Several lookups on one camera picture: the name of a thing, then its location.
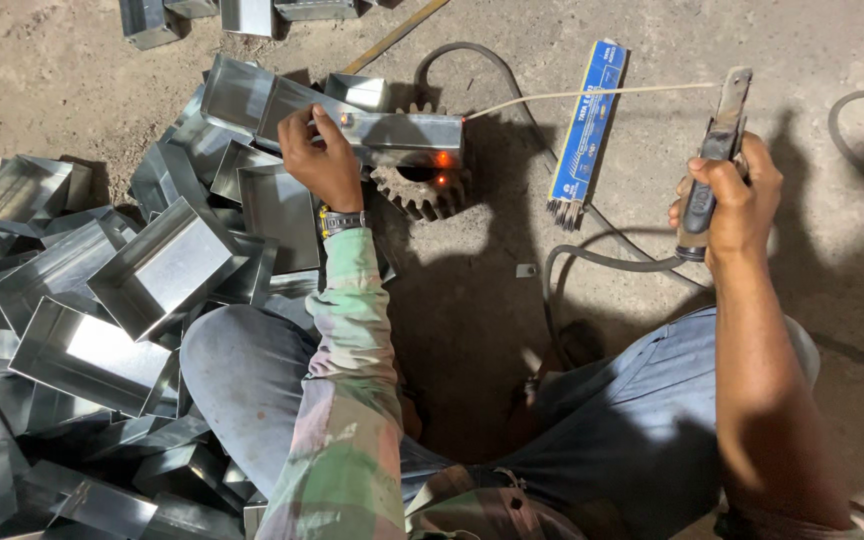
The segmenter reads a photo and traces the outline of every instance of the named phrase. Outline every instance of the sleeve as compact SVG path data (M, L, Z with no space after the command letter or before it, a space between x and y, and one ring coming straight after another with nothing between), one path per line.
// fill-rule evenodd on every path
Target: sleeve
M322 339L259 537L405 538L402 411L372 231L344 230L325 251L326 288L306 300Z
M751 507L733 507L719 514L715 534L725 540L864 540L857 525L835 530Z

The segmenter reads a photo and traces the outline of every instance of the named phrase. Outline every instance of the jeans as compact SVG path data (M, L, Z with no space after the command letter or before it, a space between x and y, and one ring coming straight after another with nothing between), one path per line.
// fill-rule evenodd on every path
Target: jeans
M819 355L786 318L810 385ZM186 385L229 455L262 493L273 492L289 453L302 379L316 344L290 321L247 305L200 317L182 344ZM466 469L481 487L509 485L566 515L606 499L636 539L668 538L719 501L715 440L715 309L663 325L612 360L546 378L534 412L546 431L491 463ZM406 505L455 463L405 437Z

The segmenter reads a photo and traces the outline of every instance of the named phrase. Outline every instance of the hand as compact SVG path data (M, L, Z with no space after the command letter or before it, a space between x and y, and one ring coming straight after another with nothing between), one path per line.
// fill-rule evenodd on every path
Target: hand
M779 206L783 175L772 163L765 143L754 133L745 132L742 155L749 165L749 185L730 161L701 157L688 161L689 173L697 181L711 185L718 201L708 228L705 252L705 265L713 276L721 264L742 261L764 267L767 263L765 247ZM683 178L676 188L681 198L689 195L691 181L686 181L689 178ZM673 229L679 227L681 201L669 207L669 226Z
M315 124L309 122L315 118ZM321 135L323 145L313 144ZM364 210L358 159L342 130L320 104L310 104L278 123L285 170L329 205L332 212Z

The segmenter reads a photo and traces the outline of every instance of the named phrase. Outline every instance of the rusty gear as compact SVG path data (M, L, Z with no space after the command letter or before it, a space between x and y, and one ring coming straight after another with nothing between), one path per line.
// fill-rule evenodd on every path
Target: rusty gear
M404 115L398 108L396 113ZM433 109L426 103L421 109L415 103L409 104L409 115L445 115L446 109ZM414 181L402 175L396 167L376 167L371 178L378 184L378 190L403 215L414 219L435 221L455 215L466 203L466 184L473 175L464 169L427 169L429 179Z

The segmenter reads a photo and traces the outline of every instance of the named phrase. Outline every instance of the concrete floor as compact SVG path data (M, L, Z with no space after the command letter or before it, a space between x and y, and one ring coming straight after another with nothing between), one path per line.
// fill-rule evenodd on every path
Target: concrete floor
M175 119L216 52L258 60L276 73L322 81L394 29L425 0L373 8L361 19L292 25L282 42L222 32L198 19L182 41L139 52L121 37L114 0L0 1L0 157L16 153L92 162L95 203L130 202L128 179L150 142ZM630 48L627 87L719 81L734 65L755 69L748 128L772 144L786 175L772 269L786 312L815 334L864 351L864 180L835 151L826 128L841 96L864 90L864 3L849 0L453 0L363 74L412 101L412 71L432 49L482 43L502 56L526 94L575 90L596 39ZM483 58L456 52L430 71L450 112L507 99ZM666 208L686 157L715 106L714 91L623 97L603 156L594 203L649 253L674 236ZM558 150L571 100L532 111ZM842 117L864 156L864 103ZM591 221L565 233L545 210L549 175L512 109L469 125L478 159L471 206L435 223L410 222L378 197L381 241L400 267L390 285L393 338L429 415L423 442L459 460L502 452L503 419L524 359L545 353L537 279L517 264L542 263L553 246L618 246ZM583 262L555 269L561 320L585 317L618 352L709 299L663 276L622 274ZM707 283L704 267L683 270ZM815 393L842 453L853 498L864 504L864 364L823 346ZM845 350L857 358L861 354Z

